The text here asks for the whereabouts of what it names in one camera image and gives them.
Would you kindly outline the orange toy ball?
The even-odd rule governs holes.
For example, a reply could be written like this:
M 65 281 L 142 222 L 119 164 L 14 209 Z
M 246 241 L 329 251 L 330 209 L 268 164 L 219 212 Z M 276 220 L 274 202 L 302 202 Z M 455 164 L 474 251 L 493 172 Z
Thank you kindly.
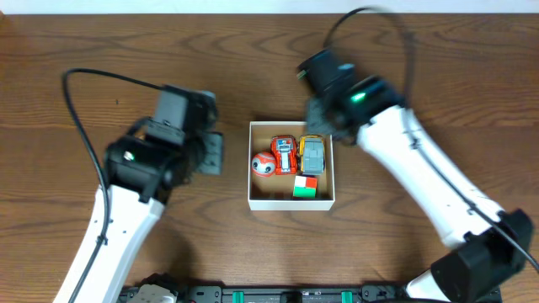
M 257 153 L 251 160 L 251 171 L 260 177 L 270 177 L 275 173 L 276 159 L 270 152 Z

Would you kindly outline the white cardboard box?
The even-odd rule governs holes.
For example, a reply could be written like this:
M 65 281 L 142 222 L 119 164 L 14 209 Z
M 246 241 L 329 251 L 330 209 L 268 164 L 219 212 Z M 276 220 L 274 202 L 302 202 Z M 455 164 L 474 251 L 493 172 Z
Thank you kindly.
M 275 136 L 307 135 L 307 124 L 299 121 L 252 121 L 249 125 L 249 156 L 251 161 L 259 152 L 270 150 Z M 283 175 L 261 177 L 248 169 L 248 203 L 251 210 L 330 210 L 335 202 L 334 152 L 331 136 L 324 136 L 325 170 L 317 177 L 313 198 L 293 195 L 296 177 Z

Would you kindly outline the yellow grey toy car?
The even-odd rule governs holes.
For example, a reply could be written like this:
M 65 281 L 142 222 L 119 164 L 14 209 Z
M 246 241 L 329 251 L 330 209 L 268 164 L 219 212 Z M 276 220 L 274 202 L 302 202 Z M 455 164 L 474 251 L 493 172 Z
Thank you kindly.
M 299 152 L 302 174 L 317 176 L 325 170 L 325 147 L 322 136 L 305 135 L 300 138 Z

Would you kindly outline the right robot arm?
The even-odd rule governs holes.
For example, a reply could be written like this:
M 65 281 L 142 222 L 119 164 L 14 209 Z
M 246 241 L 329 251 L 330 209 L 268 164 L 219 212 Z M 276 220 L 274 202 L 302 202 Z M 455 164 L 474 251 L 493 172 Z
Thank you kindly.
M 307 77 L 309 116 L 332 135 L 353 139 L 408 191 L 449 253 L 407 282 L 409 300 L 477 302 L 537 267 L 534 231 L 522 210 L 506 212 L 478 189 L 435 144 L 409 104 L 410 84 L 397 92 L 380 77 L 351 72 Z

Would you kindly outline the red toy fire truck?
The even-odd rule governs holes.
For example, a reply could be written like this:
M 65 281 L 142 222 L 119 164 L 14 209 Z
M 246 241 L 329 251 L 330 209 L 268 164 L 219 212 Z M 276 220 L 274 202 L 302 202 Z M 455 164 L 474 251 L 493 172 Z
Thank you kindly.
M 275 173 L 277 175 L 296 174 L 297 144 L 293 136 L 274 136 L 270 149 L 276 160 Z

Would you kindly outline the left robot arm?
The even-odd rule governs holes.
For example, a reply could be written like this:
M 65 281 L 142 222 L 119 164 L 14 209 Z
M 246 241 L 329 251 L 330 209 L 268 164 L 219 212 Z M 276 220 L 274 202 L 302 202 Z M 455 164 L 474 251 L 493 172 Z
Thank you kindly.
M 180 145 L 131 133 L 110 144 L 108 183 L 96 191 L 88 229 L 55 300 L 116 301 L 172 190 L 193 173 L 220 174 L 222 148 L 223 136 L 216 132 L 199 133 Z

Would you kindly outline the colourful puzzle cube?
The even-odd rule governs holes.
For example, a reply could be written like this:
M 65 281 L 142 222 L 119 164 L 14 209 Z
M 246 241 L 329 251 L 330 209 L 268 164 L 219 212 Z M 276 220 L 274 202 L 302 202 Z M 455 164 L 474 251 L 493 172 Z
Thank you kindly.
M 314 177 L 296 176 L 292 195 L 295 198 L 314 199 L 316 197 L 318 180 Z

